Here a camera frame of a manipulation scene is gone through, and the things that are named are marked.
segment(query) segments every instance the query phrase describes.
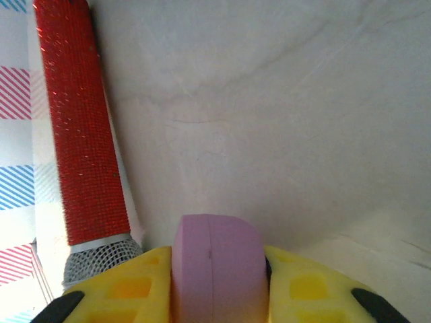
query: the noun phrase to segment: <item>striped pattern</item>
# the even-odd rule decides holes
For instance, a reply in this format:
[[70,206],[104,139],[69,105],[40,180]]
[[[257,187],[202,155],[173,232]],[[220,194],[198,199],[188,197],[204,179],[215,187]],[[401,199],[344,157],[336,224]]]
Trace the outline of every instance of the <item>striped pattern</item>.
[[56,163],[34,166],[34,192],[37,204],[60,201],[59,175]]
[[4,319],[4,323],[29,323],[34,318],[32,310],[18,313],[10,318]]
[[46,94],[45,77],[42,71],[30,72],[30,97],[30,102],[32,105],[32,118],[48,118],[48,96]]
[[29,205],[34,205],[33,167],[0,167],[0,210]]
[[0,66],[0,118],[31,119],[30,74],[25,69]]
[[5,9],[27,13],[26,0],[0,0],[0,6]]
[[0,286],[32,276],[32,273],[31,245],[0,250]]

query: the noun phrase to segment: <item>pink rounded object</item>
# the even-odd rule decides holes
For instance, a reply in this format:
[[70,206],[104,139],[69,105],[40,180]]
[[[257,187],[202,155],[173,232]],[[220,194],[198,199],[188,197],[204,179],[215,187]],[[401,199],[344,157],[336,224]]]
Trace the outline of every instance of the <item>pink rounded object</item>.
[[172,248],[176,323],[264,323],[268,284],[259,233],[223,215],[187,215]]

